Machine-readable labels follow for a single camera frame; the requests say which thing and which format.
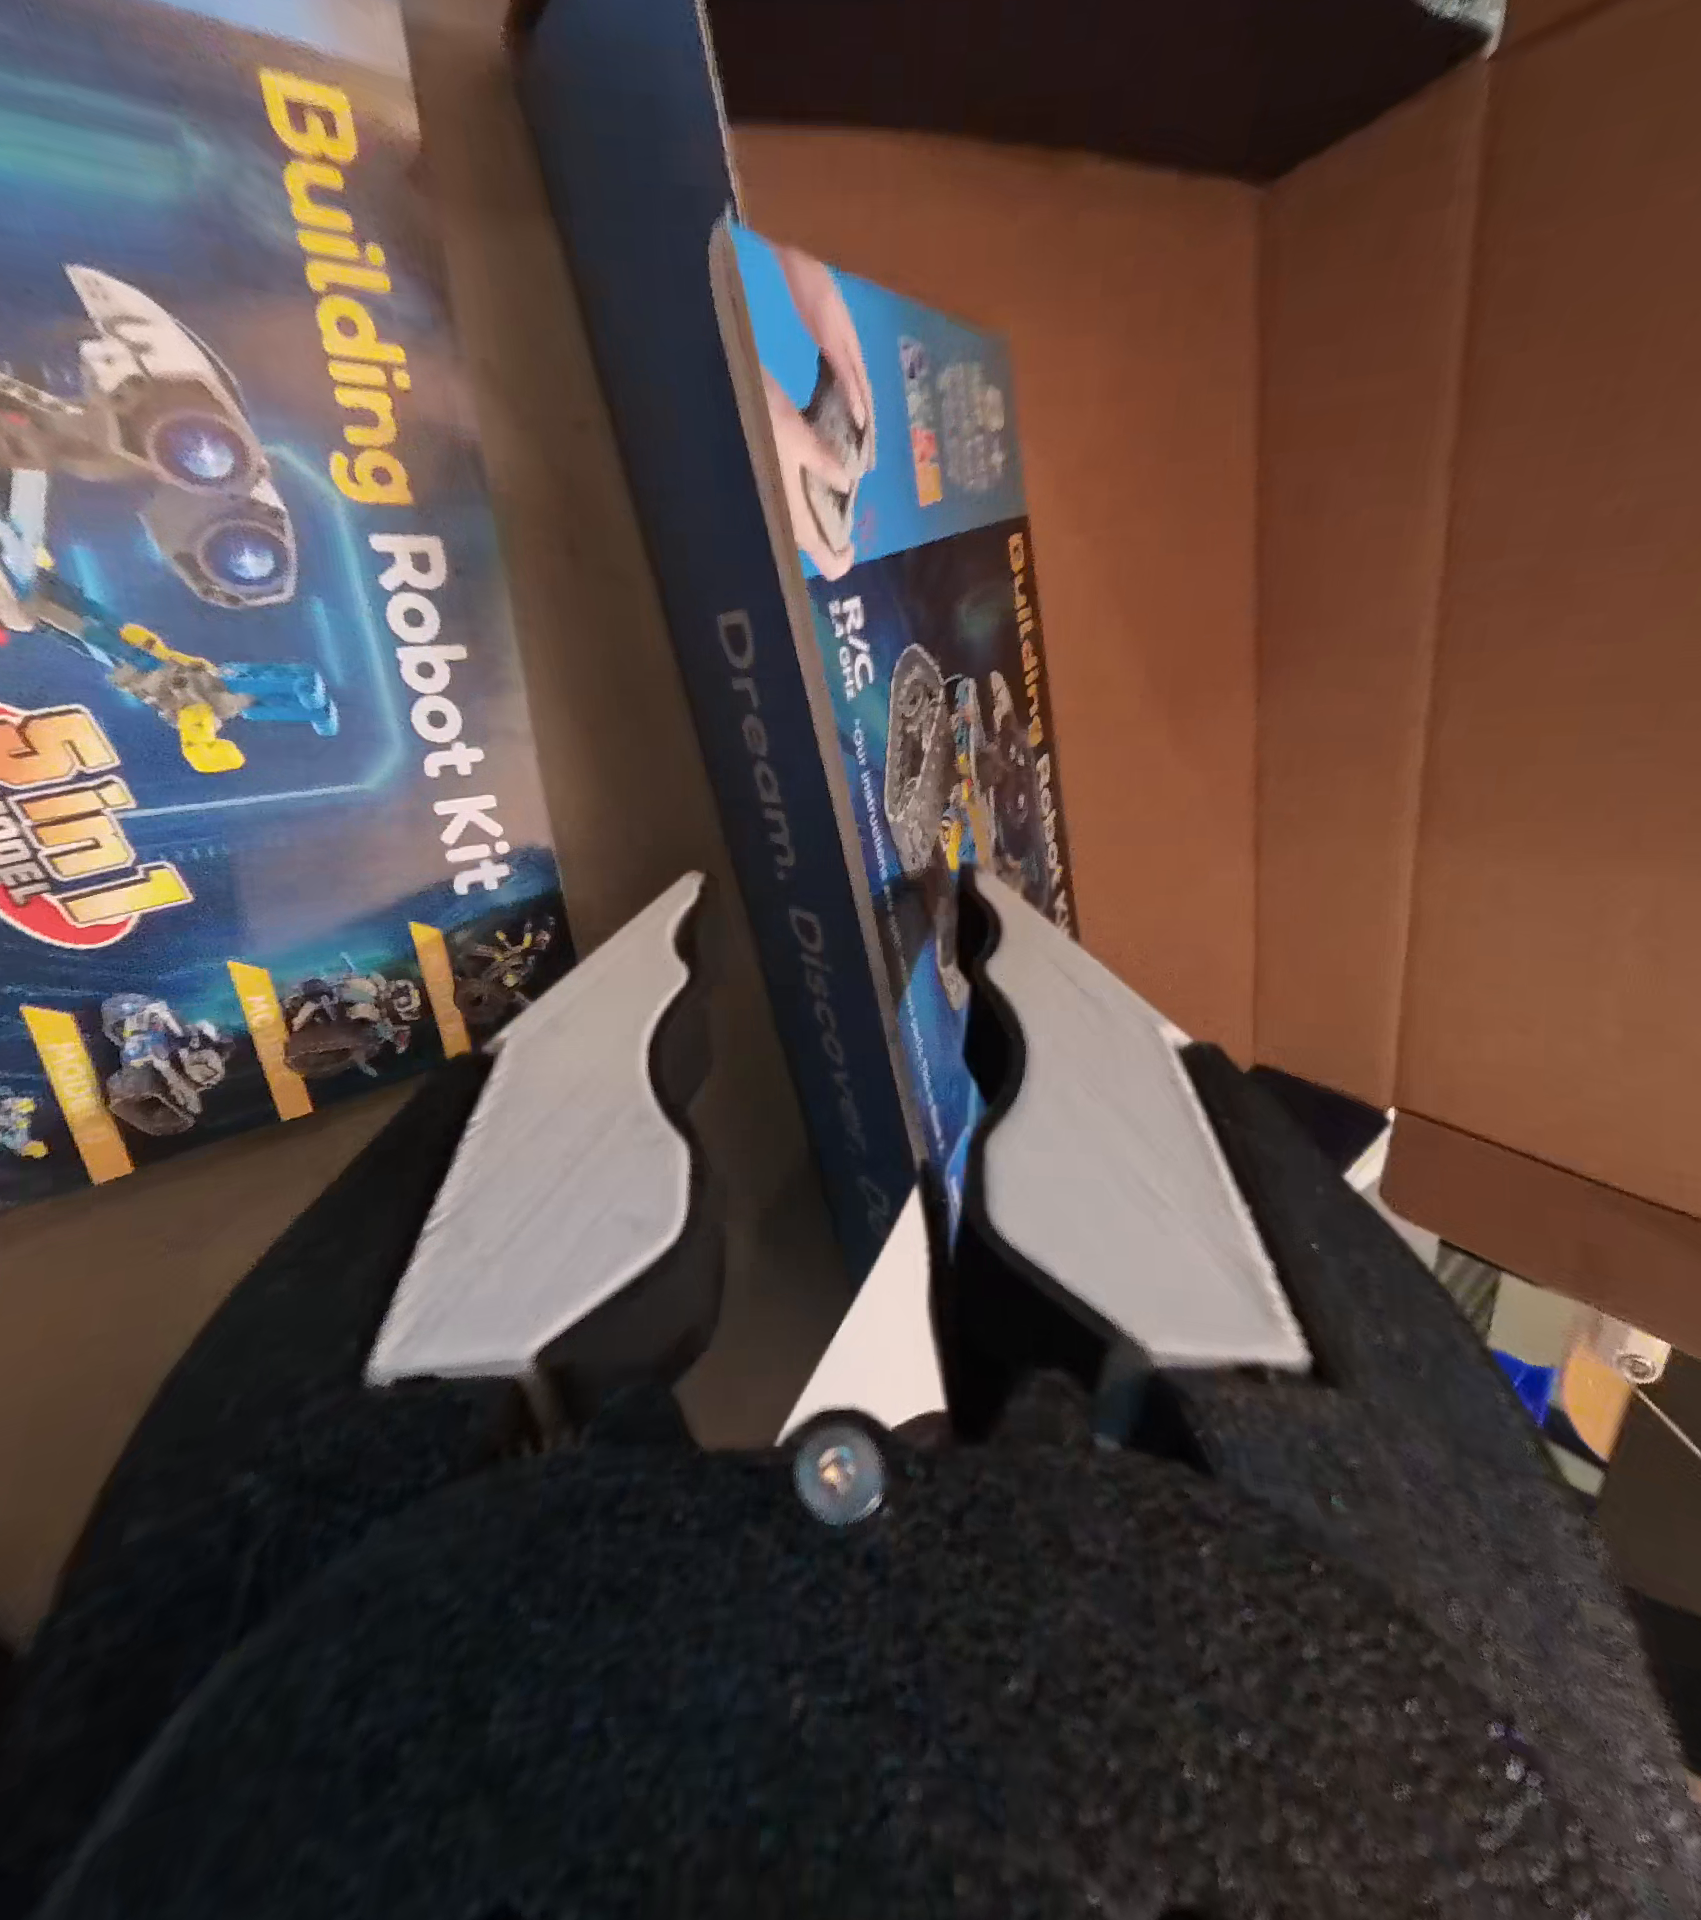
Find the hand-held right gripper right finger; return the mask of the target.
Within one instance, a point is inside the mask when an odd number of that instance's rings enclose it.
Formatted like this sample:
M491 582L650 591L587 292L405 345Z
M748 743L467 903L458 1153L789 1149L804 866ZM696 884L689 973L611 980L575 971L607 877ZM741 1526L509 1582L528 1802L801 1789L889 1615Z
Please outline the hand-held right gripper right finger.
M1179 1379L1312 1379L1179 1030L981 866L960 877L954 955L980 1102L948 1200L958 1435L1039 1378L1084 1387L1118 1437Z

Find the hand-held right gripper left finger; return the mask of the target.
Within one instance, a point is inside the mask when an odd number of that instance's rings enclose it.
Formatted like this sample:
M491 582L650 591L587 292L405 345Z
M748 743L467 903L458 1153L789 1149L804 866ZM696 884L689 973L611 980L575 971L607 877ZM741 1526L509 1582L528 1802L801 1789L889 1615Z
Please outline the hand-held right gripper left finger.
M712 1339L701 916L674 877L489 1046L489 1073L365 1357L368 1387L501 1379L582 1426L674 1390Z

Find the small blue leaflet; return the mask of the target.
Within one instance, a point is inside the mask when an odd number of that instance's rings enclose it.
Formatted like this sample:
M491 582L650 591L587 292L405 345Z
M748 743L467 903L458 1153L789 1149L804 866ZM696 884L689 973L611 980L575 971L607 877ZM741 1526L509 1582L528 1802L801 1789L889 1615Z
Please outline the small blue leaflet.
M736 220L712 229L712 301L794 567L794 658L917 1164L958 1194L981 1120L960 881L991 872L1078 935L1013 353Z

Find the large blue instruction booklet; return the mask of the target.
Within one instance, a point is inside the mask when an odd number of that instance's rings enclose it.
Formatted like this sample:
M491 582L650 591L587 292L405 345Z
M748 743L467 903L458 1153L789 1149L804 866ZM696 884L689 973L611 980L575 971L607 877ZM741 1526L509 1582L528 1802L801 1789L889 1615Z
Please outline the large blue instruction booklet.
M0 1212L571 958L399 4L0 4Z

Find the blue robot kit box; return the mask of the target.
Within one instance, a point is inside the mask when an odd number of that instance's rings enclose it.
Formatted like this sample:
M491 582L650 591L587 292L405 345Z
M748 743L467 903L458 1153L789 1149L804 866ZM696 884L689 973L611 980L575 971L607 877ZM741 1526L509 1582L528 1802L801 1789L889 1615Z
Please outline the blue robot kit box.
M870 912L729 218L1008 338L1088 945L1701 1357L1701 4L512 12L838 1215L773 884Z

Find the white desk stand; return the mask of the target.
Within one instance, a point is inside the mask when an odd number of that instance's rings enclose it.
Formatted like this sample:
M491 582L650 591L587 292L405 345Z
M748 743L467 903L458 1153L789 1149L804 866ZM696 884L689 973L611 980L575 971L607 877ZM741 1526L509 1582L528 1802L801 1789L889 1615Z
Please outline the white desk stand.
M1660 1382L1678 1350L1600 1308L1576 1308L1554 1368L1552 1411L1600 1475L1616 1462L1633 1412L1645 1412L1701 1468L1701 1442L1661 1407Z

